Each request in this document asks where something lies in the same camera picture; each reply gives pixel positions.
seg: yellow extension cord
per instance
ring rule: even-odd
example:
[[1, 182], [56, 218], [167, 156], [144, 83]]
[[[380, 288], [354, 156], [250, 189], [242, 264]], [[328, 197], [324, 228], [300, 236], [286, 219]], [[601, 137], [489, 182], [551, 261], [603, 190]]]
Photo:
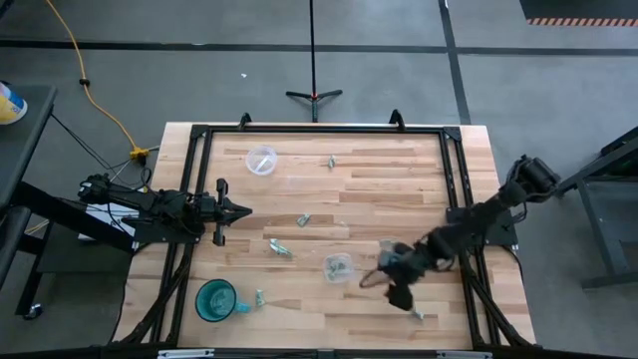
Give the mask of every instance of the yellow extension cord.
[[[69, 34], [69, 37], [71, 38], [71, 42], [73, 42], [73, 47], [76, 49], [76, 54], [78, 54], [78, 60], [80, 62], [80, 71], [82, 72], [82, 79], [87, 80], [87, 73], [84, 68], [84, 61], [82, 60], [82, 54], [80, 53], [80, 48], [78, 48], [78, 43], [76, 42], [76, 38], [75, 36], [73, 36], [73, 32], [71, 32], [71, 29], [67, 25], [67, 22], [64, 21], [64, 18], [62, 18], [62, 15], [60, 15], [56, 7], [53, 6], [53, 3], [50, 0], [45, 0], [45, 1], [47, 2], [51, 10], [53, 10], [53, 13], [56, 15], [58, 20], [60, 20], [60, 23], [62, 23], [64, 28], [67, 30], [67, 33]], [[93, 100], [93, 97], [91, 96], [91, 91], [89, 91], [89, 85], [83, 84], [82, 86], [84, 87], [84, 93], [87, 94], [87, 98], [89, 99], [91, 104], [96, 109], [98, 109], [101, 113], [103, 113], [106, 117], [108, 117], [113, 122], [115, 122], [120, 127], [122, 132], [129, 139], [131, 146], [133, 146], [133, 150], [130, 152], [131, 160], [138, 160], [140, 158], [147, 157], [149, 155], [149, 149], [142, 149], [138, 145], [136, 145], [135, 141], [133, 141], [133, 138], [131, 137], [131, 135], [129, 135], [129, 132], [127, 131], [127, 129], [125, 129], [124, 125], [122, 125], [122, 123], [120, 123], [120, 121], [118, 121], [118, 119], [116, 119], [115, 116], [111, 115], [107, 110], [103, 109], [100, 105], [96, 104], [96, 102]]]

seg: tripod base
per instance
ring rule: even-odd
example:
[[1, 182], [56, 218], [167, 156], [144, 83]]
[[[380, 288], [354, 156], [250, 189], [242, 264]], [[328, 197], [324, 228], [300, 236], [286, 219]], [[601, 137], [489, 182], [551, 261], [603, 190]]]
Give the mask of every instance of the tripod base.
[[286, 96], [298, 97], [298, 98], [302, 98], [302, 99], [306, 99], [310, 101], [310, 104], [312, 107], [312, 122], [313, 123], [319, 122], [319, 110], [317, 109], [317, 104], [319, 103], [319, 101], [330, 96], [339, 96], [341, 94], [343, 94], [343, 91], [341, 90], [330, 91], [330, 92], [318, 94], [318, 95], [317, 94], [308, 95], [308, 94], [296, 93], [292, 91], [286, 91]]

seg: cup handle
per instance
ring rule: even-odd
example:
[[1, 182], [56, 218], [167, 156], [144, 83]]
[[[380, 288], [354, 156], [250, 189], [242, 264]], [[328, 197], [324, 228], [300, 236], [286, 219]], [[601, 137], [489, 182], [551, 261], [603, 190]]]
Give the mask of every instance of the cup handle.
[[237, 302], [237, 305], [235, 305], [235, 311], [239, 313], [250, 313], [250, 305]]

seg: orange warning stripe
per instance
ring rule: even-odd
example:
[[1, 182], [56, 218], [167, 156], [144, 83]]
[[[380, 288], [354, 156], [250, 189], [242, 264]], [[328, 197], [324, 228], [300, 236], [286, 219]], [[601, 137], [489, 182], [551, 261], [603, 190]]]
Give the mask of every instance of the orange warning stripe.
[[601, 19], [601, 18], [532, 18], [527, 19], [529, 25], [545, 26], [635, 26], [638, 19]]

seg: caster wheel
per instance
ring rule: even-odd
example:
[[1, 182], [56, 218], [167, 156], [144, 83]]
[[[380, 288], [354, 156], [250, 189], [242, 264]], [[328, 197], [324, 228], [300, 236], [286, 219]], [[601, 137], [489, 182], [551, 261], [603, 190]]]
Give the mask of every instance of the caster wheel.
[[31, 309], [29, 309], [29, 314], [23, 315], [22, 318], [24, 320], [33, 320], [44, 313], [44, 309], [41, 304], [33, 304]]

